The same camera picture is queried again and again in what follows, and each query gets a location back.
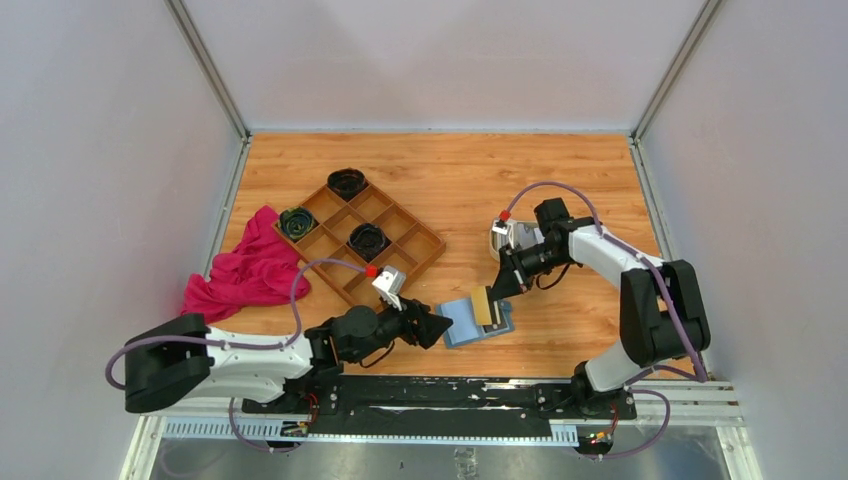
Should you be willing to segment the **blue leather card holder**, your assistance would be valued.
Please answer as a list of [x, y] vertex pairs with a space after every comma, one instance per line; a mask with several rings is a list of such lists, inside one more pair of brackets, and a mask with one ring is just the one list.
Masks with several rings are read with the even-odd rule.
[[501, 321], [497, 324], [482, 326], [476, 323], [472, 312], [471, 300], [466, 297], [436, 306], [436, 314], [453, 320], [453, 325], [443, 334], [447, 349], [480, 342], [514, 331], [512, 305], [507, 300], [497, 303], [497, 313]]

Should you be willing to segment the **gold credit card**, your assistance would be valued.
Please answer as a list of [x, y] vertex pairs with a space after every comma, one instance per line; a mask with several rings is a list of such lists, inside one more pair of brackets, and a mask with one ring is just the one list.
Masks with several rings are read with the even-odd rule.
[[487, 286], [473, 287], [469, 299], [475, 324], [481, 327], [488, 324], [491, 321], [490, 309], [494, 303], [489, 298], [489, 288]]

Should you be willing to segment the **beige oval card tray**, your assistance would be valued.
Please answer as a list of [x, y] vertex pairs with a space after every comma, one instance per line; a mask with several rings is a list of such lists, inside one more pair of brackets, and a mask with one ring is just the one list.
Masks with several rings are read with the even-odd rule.
[[494, 219], [490, 229], [489, 251], [491, 257], [498, 261], [499, 250], [505, 245], [523, 249], [543, 241], [544, 235], [534, 221], [517, 221], [510, 218], [501, 222]]

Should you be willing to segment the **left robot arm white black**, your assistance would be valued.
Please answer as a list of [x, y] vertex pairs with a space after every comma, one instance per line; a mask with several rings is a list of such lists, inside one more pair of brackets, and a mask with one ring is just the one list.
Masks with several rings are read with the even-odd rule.
[[431, 348], [452, 319], [414, 299], [377, 311], [357, 305], [300, 335], [238, 334], [212, 327], [199, 313], [156, 326], [125, 343], [110, 366], [124, 365], [129, 413], [147, 414], [191, 398], [236, 398], [298, 411], [311, 386], [360, 364], [397, 341]]

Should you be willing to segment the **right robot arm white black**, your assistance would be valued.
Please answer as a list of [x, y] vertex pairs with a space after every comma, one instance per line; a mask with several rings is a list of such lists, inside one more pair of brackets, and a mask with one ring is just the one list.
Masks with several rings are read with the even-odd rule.
[[572, 216], [560, 198], [543, 201], [534, 214], [540, 241], [500, 248], [493, 284], [472, 295], [477, 318], [492, 318], [498, 301], [528, 292], [542, 274], [588, 266], [619, 292], [619, 338], [575, 368], [569, 399], [577, 413], [598, 416], [625, 386], [666, 369], [669, 359], [689, 358], [691, 379], [707, 381], [699, 354], [710, 345], [711, 333], [692, 264], [647, 255], [595, 218]]

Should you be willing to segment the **black VIP credit card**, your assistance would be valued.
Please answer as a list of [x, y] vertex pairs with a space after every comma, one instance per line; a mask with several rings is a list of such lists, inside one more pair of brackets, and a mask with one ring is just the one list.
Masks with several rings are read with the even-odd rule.
[[492, 304], [492, 308], [490, 309], [490, 313], [491, 321], [488, 324], [482, 326], [483, 331], [486, 334], [490, 334], [493, 332], [504, 330], [507, 327], [507, 322], [505, 320], [505, 315], [503, 313], [501, 303], [494, 302]]

